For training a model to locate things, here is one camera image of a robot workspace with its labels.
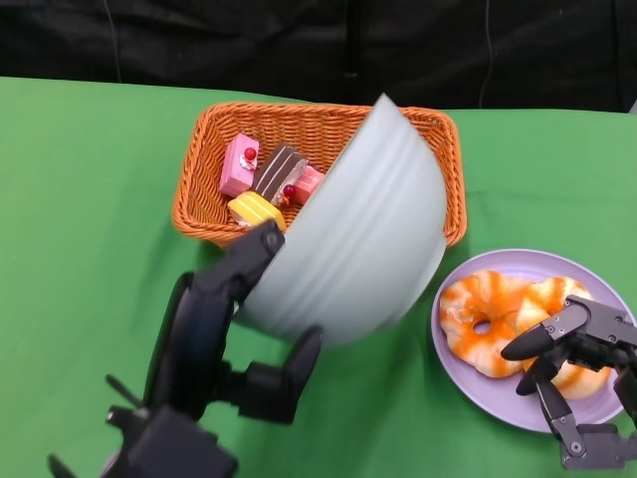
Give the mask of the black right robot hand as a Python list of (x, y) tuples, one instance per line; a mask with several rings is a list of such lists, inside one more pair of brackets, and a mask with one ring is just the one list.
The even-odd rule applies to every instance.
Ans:
[(532, 359), (517, 394), (535, 393), (567, 470), (622, 469), (636, 459), (636, 435), (623, 437), (613, 424), (578, 424), (551, 382), (566, 362), (617, 371), (613, 388), (636, 418), (636, 328), (618, 309), (570, 295), (557, 314), (532, 326), (502, 350), (507, 360)]

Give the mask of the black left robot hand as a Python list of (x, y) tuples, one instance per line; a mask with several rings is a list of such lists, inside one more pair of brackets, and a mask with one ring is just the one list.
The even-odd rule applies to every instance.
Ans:
[(290, 424), (314, 370), (322, 328), (304, 330), (284, 364), (252, 362), (234, 371), (223, 354), (234, 307), (258, 284), (285, 243), (274, 220), (233, 242), (213, 267), (182, 274), (175, 282), (150, 361), (143, 405), (168, 405), (200, 419), (207, 406), (225, 401), (242, 416)]

